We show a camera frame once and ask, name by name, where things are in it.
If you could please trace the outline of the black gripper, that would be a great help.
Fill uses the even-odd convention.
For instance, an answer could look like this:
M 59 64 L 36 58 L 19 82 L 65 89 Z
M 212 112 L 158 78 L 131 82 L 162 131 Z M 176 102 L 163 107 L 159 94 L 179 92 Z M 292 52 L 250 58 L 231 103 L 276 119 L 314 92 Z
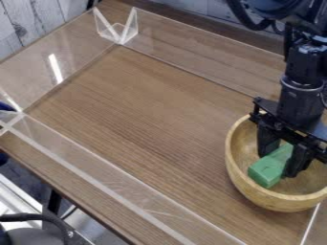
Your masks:
M 256 97 L 250 120 L 256 124 L 258 155 L 264 157 L 286 141 L 294 148 L 286 161 L 283 176 L 295 178 L 312 160 L 327 164 L 327 125 L 322 122 L 326 82 L 298 82 L 288 76 L 280 80 L 282 92 L 278 101 Z

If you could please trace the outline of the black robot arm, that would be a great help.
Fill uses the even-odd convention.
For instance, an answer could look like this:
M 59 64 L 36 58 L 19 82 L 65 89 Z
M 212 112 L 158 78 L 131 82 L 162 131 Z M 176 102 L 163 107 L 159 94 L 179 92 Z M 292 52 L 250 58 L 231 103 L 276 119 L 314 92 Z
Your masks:
M 294 178 L 312 161 L 327 164 L 327 0 L 226 0 L 240 23 L 254 31 L 284 23 L 284 73 L 278 100 L 252 100 L 258 154 L 292 145 L 283 176 Z

